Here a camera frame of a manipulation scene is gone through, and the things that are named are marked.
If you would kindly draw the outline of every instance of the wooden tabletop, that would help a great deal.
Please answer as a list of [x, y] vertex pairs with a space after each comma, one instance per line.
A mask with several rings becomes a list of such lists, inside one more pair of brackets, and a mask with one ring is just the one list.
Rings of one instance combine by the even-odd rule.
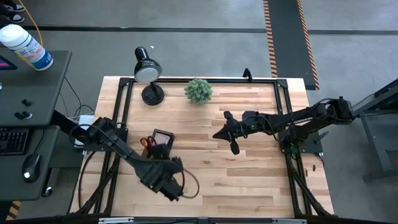
[[[119, 79], [120, 77], [104, 77], [96, 108], [97, 117], [112, 117]], [[290, 78], [287, 82], [293, 110], [308, 106], [303, 80]], [[141, 91], [147, 84], [134, 84], [127, 122], [127, 142], [141, 153], [139, 139], [151, 135], [154, 129], [174, 133], [171, 154], [181, 157], [184, 167], [197, 176], [200, 194], [195, 199], [181, 198], [178, 202], [170, 202], [161, 193], [155, 194], [140, 184], [134, 169], [122, 160], [112, 216], [294, 216], [285, 158], [272, 136], [257, 133], [247, 139], [238, 139], [241, 150], [238, 155], [232, 154], [228, 142], [212, 138], [225, 124], [223, 111], [230, 110], [237, 120], [241, 119], [246, 110], [276, 113], [272, 85], [214, 83], [212, 100], [205, 105], [189, 103], [184, 95], [185, 83], [159, 85], [165, 91], [164, 101], [157, 106], [148, 106], [141, 99]], [[98, 185], [103, 157], [104, 153], [96, 153], [86, 168], [82, 182], [83, 203]], [[302, 160], [308, 174], [308, 188], [325, 209], [333, 213], [322, 162], [313, 154], [303, 154]], [[175, 176], [181, 182], [181, 176]], [[184, 192], [187, 195], [196, 192], [196, 184], [191, 177], [187, 177]], [[298, 195], [304, 211], [300, 190]], [[77, 209], [76, 188], [71, 212]]]

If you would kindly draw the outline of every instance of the computer monitor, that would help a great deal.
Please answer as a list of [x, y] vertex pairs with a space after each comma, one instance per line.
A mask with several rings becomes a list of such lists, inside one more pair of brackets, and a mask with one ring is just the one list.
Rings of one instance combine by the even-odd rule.
[[0, 55], [0, 70], [15, 70], [17, 67]]

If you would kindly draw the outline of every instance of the hazard tape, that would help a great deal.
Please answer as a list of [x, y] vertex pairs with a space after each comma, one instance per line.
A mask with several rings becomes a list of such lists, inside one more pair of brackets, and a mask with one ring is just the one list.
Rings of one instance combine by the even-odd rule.
[[271, 65], [271, 76], [273, 78], [277, 78], [278, 72], [275, 60], [275, 49], [274, 49], [274, 39], [272, 37], [271, 19], [269, 17], [268, 0], [263, 0], [263, 3], [264, 3], [264, 16], [266, 18], [266, 31], [267, 31], [267, 41], [268, 41], [269, 63]]
[[12, 202], [6, 220], [14, 220], [17, 218], [19, 208], [21, 207], [20, 201]]
[[303, 12], [303, 7], [301, 5], [301, 0], [297, 0], [297, 5], [298, 5], [298, 11], [300, 12], [301, 23], [302, 23], [303, 30], [304, 30], [305, 41], [307, 43], [308, 55], [310, 56], [312, 75], [313, 75], [313, 79], [315, 81], [315, 90], [319, 90], [318, 74], [317, 74], [317, 69], [315, 68], [315, 62], [313, 61], [310, 38], [308, 37], [307, 26], [305, 25], [304, 12]]

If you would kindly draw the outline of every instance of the lamp shade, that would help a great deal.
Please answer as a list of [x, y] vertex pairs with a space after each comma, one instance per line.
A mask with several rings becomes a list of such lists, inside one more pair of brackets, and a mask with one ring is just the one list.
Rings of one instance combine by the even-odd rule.
[[145, 48], [135, 50], [137, 64], [134, 69], [134, 78], [137, 82], [154, 82], [162, 74], [162, 67], [155, 60], [149, 58]]

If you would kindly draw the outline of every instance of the white bottle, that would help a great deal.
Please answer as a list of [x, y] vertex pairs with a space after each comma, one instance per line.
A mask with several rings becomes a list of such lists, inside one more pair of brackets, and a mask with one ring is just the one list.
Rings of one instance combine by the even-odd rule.
[[0, 42], [34, 70], [44, 71], [54, 62], [53, 57], [19, 25], [10, 24], [0, 29]]

